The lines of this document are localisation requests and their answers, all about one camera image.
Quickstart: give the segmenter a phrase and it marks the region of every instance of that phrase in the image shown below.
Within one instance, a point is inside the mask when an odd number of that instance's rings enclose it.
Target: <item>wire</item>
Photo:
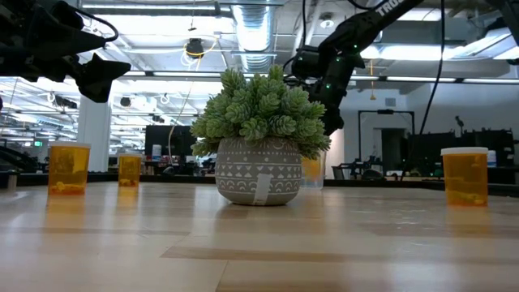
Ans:
[[[302,42],[301,42],[301,45],[305,45],[306,43],[307,43],[307,0],[302,0]]]
[[[198,64],[196,64],[196,71],[200,69],[200,63],[202,62],[202,58],[198,59]],[[173,165],[173,160],[171,159],[171,137],[173,136],[173,132],[175,130],[175,126],[178,124],[178,120],[180,119],[180,116],[182,116],[182,113],[184,112],[184,109],[187,105],[187,100],[189,99],[189,96],[191,95],[191,91],[193,90],[193,85],[195,85],[195,82],[191,82],[191,86],[189,87],[189,92],[187,93],[186,99],[184,100],[182,104],[182,108],[180,109],[180,113],[178,113],[177,118],[175,119],[175,122],[173,126],[171,127],[171,131],[169,132],[169,138],[168,138],[168,154],[169,154],[169,162],[171,165]]]
[[[440,61],[438,63],[438,73],[436,74],[436,81],[434,86],[432,87],[431,96],[429,97],[429,101],[427,102],[427,108],[425,109],[425,114],[423,115],[422,125],[420,126],[420,132],[418,133],[418,136],[413,137],[413,141],[411,142],[411,149],[407,156],[407,160],[404,164],[404,169],[402,171],[402,176],[400,177],[400,181],[402,182],[405,177],[405,172],[407,171],[407,165],[409,164],[409,161],[411,158],[413,158],[413,152],[414,148],[416,147],[417,140],[420,139],[420,137],[423,134],[423,130],[425,129],[425,125],[427,122],[427,117],[429,116],[429,110],[431,109],[432,100],[435,97],[436,89],[438,88],[438,83],[440,82],[441,77],[441,71],[444,66],[444,51],[445,51],[445,0],[440,0],[440,14],[441,14],[441,49],[440,49]]]
[[[100,19],[99,17],[91,15],[90,13],[82,11],[82,10],[80,10],[78,8],[72,7],[72,9],[74,9],[75,12],[77,12],[77,13],[79,13],[81,15],[87,16],[88,18],[94,19],[95,21],[98,21],[98,22],[106,25],[112,31],[114,31],[114,35],[113,36],[105,39],[106,42],[115,41],[115,40],[117,40],[119,38],[119,31],[111,23],[109,23],[108,21],[106,21],[104,19]]]
[[[431,14],[431,13],[432,13],[433,11],[435,11],[435,10],[436,10],[436,8],[432,8],[431,10],[429,10],[429,11],[428,11],[428,12],[427,12],[423,17],[422,17],[422,20],[420,20],[420,21],[424,21],[425,18],[428,17],[429,14]]]
[[[380,6],[384,5],[387,1],[382,1],[380,2],[379,4],[375,5],[375,6],[372,6],[372,7],[366,7],[366,6],[362,6],[358,3],[355,2],[355,0],[347,0],[351,5],[353,5],[355,8],[358,8],[358,9],[361,9],[361,10],[367,10],[367,11],[372,11],[372,10],[375,10],[377,8],[379,8]]]

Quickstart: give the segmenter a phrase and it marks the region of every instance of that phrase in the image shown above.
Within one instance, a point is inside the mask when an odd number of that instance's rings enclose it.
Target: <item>succulent plant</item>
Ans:
[[[204,114],[191,127],[191,133],[202,138],[192,146],[194,155],[215,153],[221,139],[239,136],[246,141],[292,140],[301,155],[311,159],[329,150],[330,139],[320,121],[324,105],[309,102],[302,88],[288,89],[281,67],[273,66],[268,77],[256,74],[249,82],[241,72],[226,70],[221,82],[224,89],[208,101]]]

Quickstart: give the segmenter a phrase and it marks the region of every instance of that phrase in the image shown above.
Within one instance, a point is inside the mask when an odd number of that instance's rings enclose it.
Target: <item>black robotic arm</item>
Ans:
[[[501,11],[519,44],[519,1],[487,1]],[[344,126],[339,105],[347,93],[354,68],[365,67],[360,53],[384,28],[422,2],[384,0],[375,9],[356,14],[339,24],[319,47],[304,45],[298,49],[292,62],[292,74],[297,79],[317,79],[307,90],[311,101],[320,101],[326,106],[327,112],[322,118],[326,135]]]
[[[41,4],[49,6],[50,2]],[[0,0],[0,76],[20,76],[31,82],[46,77],[63,82],[74,78],[79,91],[95,102],[107,102],[112,81],[131,65],[104,61],[94,54],[92,61],[79,63],[77,54],[105,46],[118,37],[104,38],[84,32],[80,15],[94,18],[64,1],[47,10],[36,0]]]

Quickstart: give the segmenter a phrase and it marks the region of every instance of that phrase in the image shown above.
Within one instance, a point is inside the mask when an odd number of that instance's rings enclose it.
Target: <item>ceiling light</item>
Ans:
[[[465,78],[463,83],[474,84],[519,84],[519,79],[484,79],[484,78]]]
[[[370,45],[367,48],[365,48],[364,51],[362,51],[360,53],[360,56],[362,58],[368,58],[368,59],[380,58],[380,52],[376,46]]]
[[[18,141],[18,142],[32,142],[34,141],[34,138],[11,138],[11,137],[6,137],[6,138],[3,138],[5,140],[8,140],[8,141]]]
[[[376,81],[379,79],[379,76],[361,76],[361,75],[353,75],[350,80],[352,81]]]
[[[60,132],[59,135],[61,135],[63,137],[68,137],[68,138],[75,138],[75,135],[67,134],[67,133],[62,133],[62,132]]]
[[[84,4],[84,9],[161,9],[161,10],[207,10],[209,6],[191,6],[191,5],[106,5],[106,4]],[[227,7],[222,7],[222,11],[230,11]]]
[[[146,72],[144,71],[129,71],[125,74],[125,76],[146,76]]]
[[[12,105],[10,104],[9,102],[5,102],[3,104],[3,107],[7,108],[7,109],[13,109],[13,110],[21,110],[22,108],[17,106],[17,105]]]
[[[382,49],[380,58],[404,61],[438,61],[441,48],[438,45],[390,45]],[[452,57],[451,49],[445,48],[444,59]]]
[[[455,78],[439,78],[439,82],[454,82]],[[404,76],[390,76],[387,81],[402,81],[402,82],[435,82],[435,77],[404,77]]]
[[[220,73],[212,72],[153,72],[159,77],[220,77]]]
[[[38,120],[30,115],[26,114],[11,114],[13,116],[13,119],[21,122],[32,122],[37,123]]]
[[[474,41],[464,47],[458,48],[456,50],[456,54],[453,57],[474,57],[484,50],[491,48],[493,45],[497,45],[497,43],[504,41],[504,39],[510,36],[511,34],[508,28],[491,30],[484,38]]]
[[[496,60],[514,60],[517,58],[519,58],[519,47],[511,48],[508,51],[502,53],[501,55],[496,56],[494,59],[496,59]]]

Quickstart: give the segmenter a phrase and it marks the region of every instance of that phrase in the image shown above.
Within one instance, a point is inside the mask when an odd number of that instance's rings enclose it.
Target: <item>ceramic pot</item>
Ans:
[[[218,191],[236,204],[286,204],[299,192],[301,173],[298,146],[286,139],[225,138],[218,147]]]

